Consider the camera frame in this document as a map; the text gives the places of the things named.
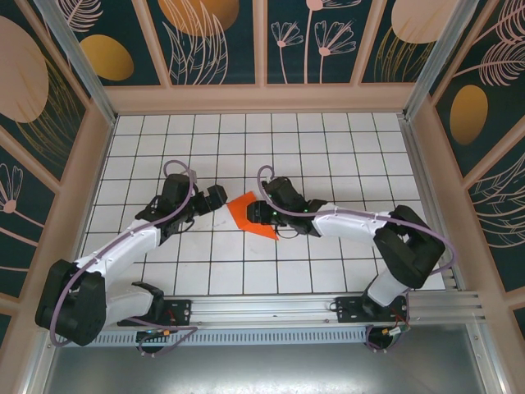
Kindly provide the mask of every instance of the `grid line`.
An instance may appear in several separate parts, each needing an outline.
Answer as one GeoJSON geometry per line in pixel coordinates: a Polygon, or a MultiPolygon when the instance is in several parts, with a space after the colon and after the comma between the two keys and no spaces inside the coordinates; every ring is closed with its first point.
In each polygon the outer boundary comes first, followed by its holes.
{"type": "MultiPolygon", "coordinates": [[[[194,124],[192,125],[192,129],[191,129],[191,131],[192,131],[191,132],[191,144],[189,144],[189,157],[190,157],[190,160],[191,160],[191,149],[194,146],[195,119],[196,119],[196,116],[194,115],[194,124]]],[[[177,286],[177,277],[179,275],[179,261],[180,261],[180,246],[181,245],[182,245],[182,234],[179,235],[179,246],[177,247],[177,261],[176,261],[176,268],[175,268],[175,279],[173,280],[173,295],[175,295],[175,289],[176,289],[176,286],[177,286]]]]}
{"type": "MultiPolygon", "coordinates": [[[[295,114],[295,121],[297,122],[297,143],[299,144],[299,162],[301,164],[301,183],[303,184],[303,194],[304,194],[304,167],[303,167],[303,154],[301,153],[301,135],[299,131],[299,117],[297,113],[295,114]]],[[[306,246],[308,247],[308,267],[310,270],[310,290],[313,293],[313,277],[312,277],[312,260],[310,254],[310,240],[306,236],[306,246]]]]}
{"type": "MultiPolygon", "coordinates": [[[[116,235],[112,229],[115,226],[117,214],[110,214],[107,215],[108,218],[104,218],[103,213],[111,213],[112,210],[110,208],[105,208],[105,210],[101,210],[96,213],[95,208],[115,207],[115,210],[122,209],[121,213],[118,213],[120,216],[119,228],[121,228],[121,226],[125,224],[123,223],[124,218],[130,217],[135,206],[137,211],[144,208],[144,204],[139,204],[138,202],[140,200],[146,200],[147,191],[145,188],[154,187],[153,183],[156,184],[157,190],[162,186],[162,164],[170,156],[177,156],[178,159],[187,161],[190,167],[194,165],[193,160],[195,160],[195,166],[197,165],[197,162],[201,163],[200,167],[195,168],[198,171],[197,175],[201,189],[204,190],[213,183],[220,183],[225,186],[226,193],[229,194],[230,199],[235,199],[238,197],[237,194],[242,195],[243,193],[246,193],[250,190],[253,190],[258,194],[258,188],[254,182],[256,177],[252,172],[255,167],[259,165],[259,163],[261,165],[270,163],[272,166],[275,166],[276,163],[281,163],[281,168],[278,168],[277,170],[281,170],[280,172],[282,172],[282,175],[286,176],[286,172],[290,166],[290,179],[296,184],[296,189],[299,192],[301,192],[299,188],[303,188],[302,192],[303,194],[306,193],[305,196],[307,198],[321,198],[331,200],[338,205],[342,205],[344,203],[363,204],[366,206],[367,210],[375,210],[375,206],[381,207],[382,204],[395,204],[395,196],[398,198],[398,200],[407,202],[420,201],[416,194],[417,190],[414,189],[414,186],[412,185],[413,182],[410,179],[411,177],[413,178],[413,175],[409,175],[408,173],[407,175],[403,175],[401,173],[410,172],[410,168],[402,167],[401,171],[397,170],[399,166],[392,166],[392,157],[386,155],[386,153],[407,154],[406,150],[403,150],[403,141],[398,141],[397,137],[392,137],[391,139],[386,139],[388,141],[393,141],[392,145],[381,145],[379,136],[381,134],[381,137],[383,138],[386,131],[381,131],[381,133],[379,133],[376,127],[376,120],[373,117],[372,119],[374,121],[373,125],[375,130],[371,130],[370,135],[374,135],[375,139],[377,139],[377,144],[373,144],[372,136],[363,138],[362,135],[356,135],[357,132],[361,134],[365,132],[352,131],[348,116],[338,117],[337,119],[331,118],[329,120],[331,123],[331,128],[340,128],[341,131],[327,131],[325,117],[322,114],[311,114],[300,119],[301,125],[304,126],[306,124],[306,128],[309,129],[309,131],[302,131],[299,128],[300,116],[298,116],[297,113],[289,113],[285,114],[284,116],[282,116],[282,114],[269,113],[267,115],[269,120],[269,125],[267,125],[267,128],[260,129],[263,131],[258,133],[252,133],[250,131],[250,134],[266,135],[259,138],[272,142],[271,152],[268,151],[268,148],[265,150],[259,150],[258,145],[254,145],[252,142],[248,141],[248,116],[246,114],[239,114],[236,119],[232,119],[233,123],[230,123],[230,119],[226,119],[226,117],[222,115],[218,115],[214,119],[199,117],[200,115],[193,115],[193,123],[189,121],[188,118],[184,125],[178,126],[177,132],[175,134],[169,134],[169,130],[170,127],[173,128],[174,124],[172,122],[176,121],[176,118],[169,117],[166,124],[166,133],[161,133],[158,131],[158,129],[148,129],[148,131],[154,131],[157,134],[147,134],[148,139],[143,140],[142,146],[140,146],[140,140],[144,139],[144,127],[148,123],[147,117],[140,117],[140,119],[136,119],[136,121],[128,120],[126,122],[126,125],[131,124],[135,130],[140,130],[138,135],[118,134],[112,137],[111,148],[107,157],[105,158],[105,166],[101,177],[104,181],[116,183],[107,184],[108,187],[105,190],[102,190],[103,194],[101,193],[101,187],[99,187],[97,190],[95,204],[93,206],[91,216],[89,217],[87,232],[84,234],[84,249],[86,242],[88,241],[90,245],[95,246],[95,243],[98,241],[98,239],[103,240],[107,237],[113,237],[116,235]],[[242,117],[244,118],[244,129],[241,125],[240,115],[243,115],[242,117]],[[313,122],[315,122],[317,125],[316,127],[309,126],[309,124],[313,124],[313,122]],[[238,132],[221,133],[221,128],[224,128],[230,124],[238,132]],[[199,133],[195,132],[196,127],[199,128],[199,133]],[[210,146],[209,140],[207,140],[207,138],[211,138],[213,140],[212,144],[217,142],[217,148],[212,148],[212,152],[210,153],[200,153],[203,151],[199,150],[199,144],[195,143],[195,134],[199,134],[199,141],[203,141],[204,145],[208,144],[208,146],[210,146]],[[244,152],[242,153],[241,149],[243,149],[243,145],[240,143],[240,138],[244,138],[244,152]],[[235,144],[233,147],[226,147],[225,142],[228,140],[232,140],[233,144],[237,142],[237,144],[235,144]],[[221,149],[221,142],[223,145],[225,145],[223,148],[226,147],[226,149],[221,149]],[[373,150],[370,152],[356,152],[356,144],[358,144],[358,150],[373,150]],[[168,150],[177,151],[180,153],[178,155],[167,155],[168,150]],[[254,150],[261,153],[249,153],[249,151],[251,152],[254,150]],[[112,152],[126,154],[112,155],[112,152]],[[381,154],[382,164],[379,163],[379,153],[381,154]],[[239,157],[220,159],[221,156],[239,157]],[[161,158],[161,168],[158,171],[159,173],[157,177],[153,175],[153,167],[157,166],[157,159],[155,158],[161,158]],[[317,165],[317,160],[321,160],[321,166],[317,165]],[[205,163],[208,163],[209,168],[202,167],[202,165],[205,163]],[[242,164],[244,164],[244,171],[242,173],[235,174],[229,172],[230,168],[235,171],[235,169],[239,168],[239,165],[242,164]],[[390,166],[390,172],[395,172],[396,174],[399,172],[399,174],[391,175],[389,173],[387,164],[390,166]],[[140,177],[134,177],[134,172],[137,172],[137,175],[140,177]],[[409,191],[406,193],[403,189],[404,185],[409,187],[409,191]]],[[[117,127],[119,122],[121,125],[124,124],[124,122],[119,118],[117,127]]],[[[233,130],[229,127],[226,127],[226,129],[228,131],[233,130]]],[[[356,276],[354,275],[355,269],[364,269],[366,275],[377,275],[378,273],[378,260],[380,256],[378,256],[375,250],[374,252],[366,251],[366,248],[364,247],[359,249],[358,245],[356,245],[355,248],[352,245],[352,248],[349,249],[344,243],[344,240],[340,238],[337,240],[339,244],[339,247],[337,247],[337,244],[333,241],[332,237],[330,242],[326,241],[325,243],[324,240],[328,240],[328,237],[322,237],[320,240],[314,240],[311,236],[307,236],[306,239],[296,240],[297,244],[294,244],[293,241],[288,243],[289,241],[285,240],[272,241],[271,243],[269,240],[263,241],[262,237],[249,238],[244,232],[243,236],[240,237],[240,235],[237,234],[228,234],[235,233],[240,230],[229,225],[228,223],[226,226],[222,226],[223,221],[221,221],[221,225],[216,228],[217,224],[219,223],[217,212],[211,213],[211,215],[211,228],[209,228],[208,219],[198,219],[203,220],[202,222],[206,225],[206,227],[197,226],[197,229],[192,229],[188,233],[180,235],[178,246],[175,246],[175,242],[173,242],[171,246],[168,245],[168,249],[171,247],[172,250],[168,250],[167,254],[163,255],[164,257],[159,255],[158,258],[156,258],[152,255],[152,259],[172,259],[175,261],[148,261],[146,258],[144,258],[144,261],[137,261],[136,263],[143,264],[141,278],[144,280],[144,275],[147,273],[147,279],[152,281],[152,285],[156,286],[155,278],[158,277],[160,281],[161,272],[166,272],[166,269],[168,269],[171,277],[169,280],[170,285],[171,280],[174,281],[173,294],[175,294],[176,291],[179,291],[179,293],[181,295],[184,294],[184,296],[188,296],[187,293],[196,293],[196,295],[210,295],[217,292],[217,283],[221,280],[221,278],[217,277],[217,275],[221,275],[220,273],[225,273],[226,277],[224,281],[228,282],[221,283],[221,289],[223,291],[229,291],[226,294],[247,295],[254,294],[254,291],[256,291],[258,294],[261,292],[265,293],[265,286],[267,286],[268,290],[270,291],[269,293],[266,292],[265,294],[294,294],[294,291],[300,291],[301,293],[304,293],[305,291],[307,293],[320,293],[320,291],[314,291],[315,289],[326,289],[326,284],[325,282],[321,282],[320,275],[330,276],[334,275],[336,271],[338,272],[338,275],[343,274],[345,280],[345,287],[342,287],[343,285],[340,284],[340,289],[342,290],[344,288],[346,291],[356,291],[355,287],[357,286],[356,283],[358,283],[359,278],[356,279],[356,276]],[[197,248],[196,250],[201,249],[201,246],[204,249],[209,247],[209,256],[207,251],[205,252],[204,256],[188,253],[188,242],[192,240],[192,237],[189,236],[190,234],[194,236],[193,240],[203,240],[191,241],[191,246],[197,248]],[[228,241],[221,241],[221,244],[218,244],[219,240],[229,239],[232,239],[232,242],[233,240],[236,240],[235,244],[232,243],[232,247],[243,248],[242,254],[240,253],[240,250],[237,250],[236,253],[231,254],[229,252],[231,248],[225,244],[228,241]],[[217,243],[215,252],[213,247],[214,241],[217,243]],[[257,248],[266,247],[263,245],[272,245],[272,247],[274,247],[274,252],[268,253],[268,251],[266,251],[265,253],[264,249],[260,249],[261,251],[256,251],[257,248]],[[295,245],[297,245],[298,253],[295,253],[295,245]],[[333,247],[330,246],[331,252],[324,252],[325,249],[323,248],[326,248],[329,245],[333,245],[333,247]],[[255,253],[245,249],[245,246],[249,248],[255,248],[255,253]],[[286,265],[286,262],[299,261],[303,263],[286,265]],[[327,261],[331,263],[325,267],[319,263],[320,261],[327,261]],[[342,264],[342,272],[339,264],[334,263],[334,261],[338,261],[342,264]],[[353,266],[351,263],[353,261],[359,261],[360,263],[353,266]],[[274,268],[272,268],[270,262],[275,264],[274,268]],[[153,265],[149,265],[148,271],[146,272],[146,264],[150,263],[153,265]],[[173,272],[171,268],[162,266],[162,264],[165,263],[175,264],[174,278],[172,276],[173,272]],[[181,263],[185,266],[182,271],[180,271],[181,263]],[[202,263],[207,263],[208,266],[204,268],[202,263]],[[227,268],[226,271],[223,271],[220,269],[220,263],[236,263],[238,265],[231,266],[231,269],[227,268]],[[242,263],[242,276],[240,274],[240,263],[242,263]],[[159,264],[158,272],[155,268],[157,265],[154,264],[159,264]],[[258,287],[255,287],[256,283],[258,284],[260,282],[259,275],[264,277],[263,287],[261,287],[260,284],[258,287]],[[347,282],[347,275],[350,275],[350,282],[347,282]],[[177,286],[177,281],[183,279],[183,277],[184,281],[180,282],[179,286],[177,286]]]]}
{"type": "MultiPolygon", "coordinates": [[[[325,146],[326,146],[326,155],[328,157],[328,171],[330,173],[330,186],[331,186],[331,196],[333,198],[333,201],[336,201],[336,193],[334,191],[334,182],[332,181],[331,176],[331,162],[330,162],[330,154],[328,153],[330,150],[328,149],[328,140],[326,139],[326,127],[325,127],[325,119],[323,116],[321,116],[321,123],[322,123],[322,129],[324,131],[324,138],[325,138],[325,146]]],[[[348,285],[346,284],[346,271],[345,271],[345,261],[343,260],[343,245],[341,244],[341,238],[338,237],[337,243],[339,244],[339,253],[341,256],[341,267],[343,268],[343,277],[345,279],[345,291],[348,292],[348,285]]]]}

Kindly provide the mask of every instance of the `black joint motor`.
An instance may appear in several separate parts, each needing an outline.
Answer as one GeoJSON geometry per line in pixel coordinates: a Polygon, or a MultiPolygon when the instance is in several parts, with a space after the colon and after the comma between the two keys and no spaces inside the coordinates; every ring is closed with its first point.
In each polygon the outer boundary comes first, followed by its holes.
{"type": "MultiPolygon", "coordinates": [[[[290,179],[279,176],[271,182],[262,182],[268,197],[279,208],[296,213],[317,212],[326,201],[313,199],[307,201],[295,190],[290,179]]],[[[298,218],[277,212],[266,201],[255,201],[248,205],[246,215],[251,223],[270,224],[273,226],[290,226],[301,235],[319,236],[311,218],[298,218]]]]}
{"type": "MultiPolygon", "coordinates": [[[[398,205],[390,216],[428,228],[409,207],[398,205]]],[[[445,244],[426,232],[387,223],[376,231],[374,242],[392,276],[412,289],[420,289],[445,252],[445,244]]]]}
{"type": "MultiPolygon", "coordinates": [[[[164,181],[162,193],[151,200],[135,219],[155,222],[173,214],[185,201],[189,192],[189,177],[184,174],[170,174],[164,181]]],[[[187,205],[172,219],[158,224],[161,230],[161,244],[170,236],[180,232],[182,223],[191,223],[195,216],[202,216],[219,209],[228,199],[220,185],[208,187],[208,195],[193,185],[193,196],[187,205]]]]}
{"type": "MultiPolygon", "coordinates": [[[[75,263],[57,261],[50,269],[34,321],[49,329],[58,298],[78,271],[75,263]]],[[[77,345],[89,344],[106,322],[106,282],[100,273],[84,273],[67,295],[57,319],[56,333],[77,345]]]]}

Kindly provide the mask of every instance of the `flower illustration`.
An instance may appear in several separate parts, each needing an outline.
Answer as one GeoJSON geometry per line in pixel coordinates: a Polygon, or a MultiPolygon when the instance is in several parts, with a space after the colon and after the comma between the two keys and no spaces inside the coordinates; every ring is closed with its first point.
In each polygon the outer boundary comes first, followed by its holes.
{"type": "Polygon", "coordinates": [[[320,11],[323,8],[346,8],[357,6],[361,0],[346,0],[337,2],[334,0],[306,0],[306,5],[311,11],[320,11]]]}
{"type": "Polygon", "coordinates": [[[286,79],[285,63],[282,57],[282,49],[284,47],[291,47],[292,45],[301,44],[303,42],[303,36],[299,35],[299,27],[297,26],[297,22],[285,22],[282,24],[282,26],[279,22],[272,23],[272,34],[273,38],[276,39],[277,46],[279,47],[279,54],[281,55],[282,76],[285,79],[285,84],[288,84],[288,80],[286,79]]]}
{"type": "MultiPolygon", "coordinates": [[[[15,215],[20,216],[21,218],[31,222],[37,226],[43,227],[42,224],[36,222],[33,219],[30,219],[23,215],[22,213],[16,210],[16,201],[20,195],[20,190],[22,187],[22,180],[24,179],[24,172],[17,166],[13,166],[12,172],[9,173],[9,169],[5,163],[0,164],[0,213],[14,213],[15,215]]],[[[16,240],[26,243],[36,247],[37,242],[34,242],[24,236],[11,232],[3,227],[0,227],[0,233],[10,236],[16,240]]],[[[17,271],[17,272],[27,272],[28,268],[14,268],[14,267],[5,267],[0,265],[1,270],[5,271],[17,271]]]]}
{"type": "Polygon", "coordinates": [[[330,29],[326,30],[326,21],[315,24],[315,40],[321,55],[321,66],[319,69],[319,83],[322,84],[322,66],[326,56],[339,55],[355,50],[354,32],[350,28],[352,22],[334,22],[330,29]]]}
{"type": "Polygon", "coordinates": [[[308,83],[308,44],[310,42],[310,25],[312,14],[323,9],[336,9],[357,6],[361,0],[306,0],[309,9],[308,22],[306,24],[306,44],[304,45],[304,83],[308,83]]]}
{"type": "Polygon", "coordinates": [[[24,179],[23,171],[13,166],[12,175],[7,165],[0,164],[0,212],[13,213],[16,211],[16,201],[24,179]]]}

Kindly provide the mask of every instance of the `gold circle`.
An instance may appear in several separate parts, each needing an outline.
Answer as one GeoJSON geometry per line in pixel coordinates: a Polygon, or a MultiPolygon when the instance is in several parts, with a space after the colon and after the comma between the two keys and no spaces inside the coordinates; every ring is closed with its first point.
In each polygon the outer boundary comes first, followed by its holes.
{"type": "Polygon", "coordinates": [[[46,59],[25,30],[0,16],[0,113],[28,123],[48,101],[46,59]]]}
{"type": "Polygon", "coordinates": [[[158,0],[164,16],[179,31],[201,37],[213,35],[213,28],[205,28],[209,22],[206,22],[207,18],[201,3],[208,12],[210,20],[214,15],[221,22],[224,31],[235,23],[239,15],[239,0],[158,0]]]}
{"type": "Polygon", "coordinates": [[[457,0],[396,0],[392,30],[405,43],[437,41],[452,15],[457,0]]]}
{"type": "Polygon", "coordinates": [[[450,109],[450,132],[461,145],[472,143],[482,132],[489,103],[485,92],[475,85],[466,85],[456,94],[450,109]]]}
{"type": "Polygon", "coordinates": [[[107,80],[125,80],[133,74],[130,53],[115,39],[94,34],[80,41],[80,46],[98,76],[107,80]]]}

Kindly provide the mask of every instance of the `enclosure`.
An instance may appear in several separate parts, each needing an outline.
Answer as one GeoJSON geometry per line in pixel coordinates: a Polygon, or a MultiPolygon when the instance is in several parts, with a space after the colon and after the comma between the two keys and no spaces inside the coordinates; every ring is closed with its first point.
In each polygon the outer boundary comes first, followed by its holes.
{"type": "Polygon", "coordinates": [[[0,33],[5,392],[523,391],[523,0],[8,0],[0,33]],[[49,268],[125,231],[172,159],[229,202],[272,165],[305,199],[407,205],[457,263],[373,354],[330,305],[387,269],[376,247],[256,235],[222,206],[118,277],[191,303],[161,368],[140,328],[55,348],[34,322],[49,268]]]}

